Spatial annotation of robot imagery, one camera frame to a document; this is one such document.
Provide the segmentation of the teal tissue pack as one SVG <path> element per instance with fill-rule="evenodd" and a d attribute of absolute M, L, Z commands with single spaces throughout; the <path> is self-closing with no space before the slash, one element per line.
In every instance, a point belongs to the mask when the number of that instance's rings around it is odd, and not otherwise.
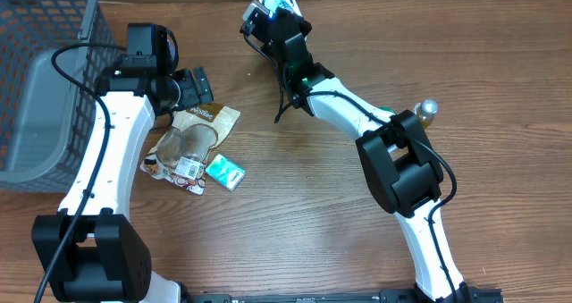
<path fill-rule="evenodd" d="M 272 13 L 276 13 L 278 9 L 292 10 L 287 0 L 260 0 L 260 2 Z"/>

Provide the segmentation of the brown white snack bag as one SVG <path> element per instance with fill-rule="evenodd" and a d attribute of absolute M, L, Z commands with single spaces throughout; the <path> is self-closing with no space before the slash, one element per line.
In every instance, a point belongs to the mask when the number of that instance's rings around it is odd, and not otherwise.
<path fill-rule="evenodd" d="M 206 186 L 206 165 L 240 118 L 240 111 L 209 103 L 176 112 L 167 132 L 139 165 L 157 181 L 167 181 L 196 195 Z"/>

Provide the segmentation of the teal white tissue packet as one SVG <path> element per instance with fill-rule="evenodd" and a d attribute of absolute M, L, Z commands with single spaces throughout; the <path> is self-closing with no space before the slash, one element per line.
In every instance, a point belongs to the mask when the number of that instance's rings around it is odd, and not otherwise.
<path fill-rule="evenodd" d="M 229 191 L 234 191 L 246 176 L 246 171 L 229 158 L 218 154 L 206 167 L 206 173 Z"/>

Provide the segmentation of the yellow dish soap bottle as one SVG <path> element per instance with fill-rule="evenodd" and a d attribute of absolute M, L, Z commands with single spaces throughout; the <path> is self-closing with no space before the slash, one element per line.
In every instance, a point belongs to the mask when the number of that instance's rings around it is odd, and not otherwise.
<path fill-rule="evenodd" d="M 438 111 L 439 106 L 433 99 L 426 99 L 417 103 L 412 110 L 425 130 L 432 124 Z"/>

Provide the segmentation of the green lid seasoning jar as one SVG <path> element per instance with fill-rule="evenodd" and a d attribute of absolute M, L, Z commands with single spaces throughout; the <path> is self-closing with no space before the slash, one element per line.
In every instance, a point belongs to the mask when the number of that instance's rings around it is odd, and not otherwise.
<path fill-rule="evenodd" d="M 389 112 L 391 114 L 396 114 L 396 112 L 391 109 L 390 107 L 380 107 L 381 110 L 385 111 L 385 112 Z"/>

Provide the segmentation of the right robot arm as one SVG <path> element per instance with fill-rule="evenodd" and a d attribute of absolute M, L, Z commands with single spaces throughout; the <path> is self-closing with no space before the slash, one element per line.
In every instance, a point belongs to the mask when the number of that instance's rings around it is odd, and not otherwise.
<path fill-rule="evenodd" d="M 302 109 L 352 139 L 375 202 L 393 215 L 413 259 L 416 284 L 411 290 L 388 290 L 415 302 L 468 302 L 472 292 L 455 266 L 442 225 L 444 178 L 455 177 L 434 151 L 425 133 L 430 120 L 423 108 L 395 114 L 373 106 L 349 91 L 307 49 L 311 24 L 287 8 L 263 7 L 258 1 L 243 15 L 241 33 L 257 39 L 257 52 L 273 66 L 279 84 L 279 111 Z"/>

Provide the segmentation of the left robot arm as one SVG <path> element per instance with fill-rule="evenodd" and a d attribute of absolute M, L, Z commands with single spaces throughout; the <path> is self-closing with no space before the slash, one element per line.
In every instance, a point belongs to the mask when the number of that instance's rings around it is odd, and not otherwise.
<path fill-rule="evenodd" d="M 53 215 L 36 217 L 31 239 L 44 269 L 34 300 L 189 302 L 185 285 L 154 272 L 130 223 L 139 155 L 157 117 L 212 102 L 203 68 L 181 69 L 170 29 L 131 23 L 121 55 L 93 88 L 55 70 L 96 102 L 96 118 L 72 187 Z"/>

